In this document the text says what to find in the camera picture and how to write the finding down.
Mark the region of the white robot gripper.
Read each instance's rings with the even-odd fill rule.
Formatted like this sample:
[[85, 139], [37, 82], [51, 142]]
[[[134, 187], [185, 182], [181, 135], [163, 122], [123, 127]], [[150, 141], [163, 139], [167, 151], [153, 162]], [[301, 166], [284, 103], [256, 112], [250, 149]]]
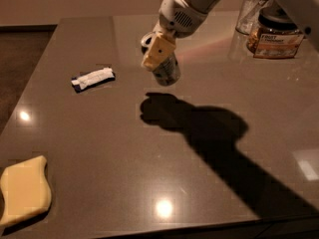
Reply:
[[192, 35], [206, 17], [206, 13], [192, 8], [186, 0], [163, 0], [154, 32], [145, 34], [141, 39], [142, 66], [154, 71], [174, 52], [174, 38]]

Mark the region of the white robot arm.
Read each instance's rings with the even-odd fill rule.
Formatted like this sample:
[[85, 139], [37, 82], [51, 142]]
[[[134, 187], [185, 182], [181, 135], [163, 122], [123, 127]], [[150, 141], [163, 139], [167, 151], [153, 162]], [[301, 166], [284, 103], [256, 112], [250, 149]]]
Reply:
[[[175, 40], [192, 35], [220, 0], [162, 0], [142, 65], [150, 71], [173, 54]], [[319, 50], [319, 0], [273, 0]]]

